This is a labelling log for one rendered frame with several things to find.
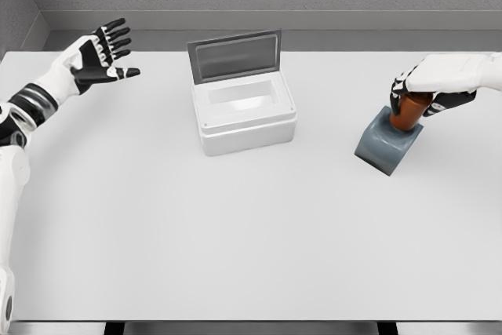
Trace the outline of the grey box lid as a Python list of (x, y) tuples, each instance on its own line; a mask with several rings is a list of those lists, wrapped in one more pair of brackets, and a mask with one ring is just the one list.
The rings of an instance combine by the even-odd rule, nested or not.
[(282, 32), (254, 31), (187, 44), (195, 85), (280, 70)]

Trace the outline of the white box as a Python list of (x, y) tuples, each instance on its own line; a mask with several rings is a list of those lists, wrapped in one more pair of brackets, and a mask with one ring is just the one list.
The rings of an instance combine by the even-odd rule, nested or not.
[(287, 143), (297, 112), (281, 72), (192, 87), (202, 149), (207, 156)]

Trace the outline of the brown cylindrical bottle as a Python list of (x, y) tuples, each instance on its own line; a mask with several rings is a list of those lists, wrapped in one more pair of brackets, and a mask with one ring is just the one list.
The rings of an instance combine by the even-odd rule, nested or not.
[(406, 93), (401, 96), (399, 114), (390, 115), (390, 123), (398, 130), (410, 131), (418, 123), (433, 100), (433, 93)]

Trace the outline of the grey-blue block holder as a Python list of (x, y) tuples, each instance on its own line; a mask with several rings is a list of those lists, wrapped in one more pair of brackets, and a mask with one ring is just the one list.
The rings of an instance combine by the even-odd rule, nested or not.
[(388, 106), (364, 130), (355, 149), (355, 156), (387, 176), (391, 176), (424, 128), (417, 123), (409, 131), (395, 128), (390, 121)]

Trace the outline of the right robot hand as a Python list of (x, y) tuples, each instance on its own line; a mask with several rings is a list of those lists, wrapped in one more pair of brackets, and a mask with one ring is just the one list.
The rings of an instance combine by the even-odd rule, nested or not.
[(399, 101), (408, 93), (431, 93), (434, 99), (424, 117), (436, 115), (472, 102), (476, 98), (482, 54), (430, 54), (419, 64), (395, 78), (391, 85), (393, 115), (400, 114)]

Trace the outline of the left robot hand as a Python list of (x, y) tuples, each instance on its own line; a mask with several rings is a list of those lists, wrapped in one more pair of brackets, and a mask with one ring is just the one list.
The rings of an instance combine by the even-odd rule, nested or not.
[(135, 67), (116, 67), (114, 63), (131, 50), (131, 31), (125, 27), (126, 19), (113, 20), (94, 32), (83, 35), (61, 54), (61, 65), (70, 74), (70, 81), (76, 85), (78, 95), (87, 92), (95, 84), (116, 82), (140, 75)]

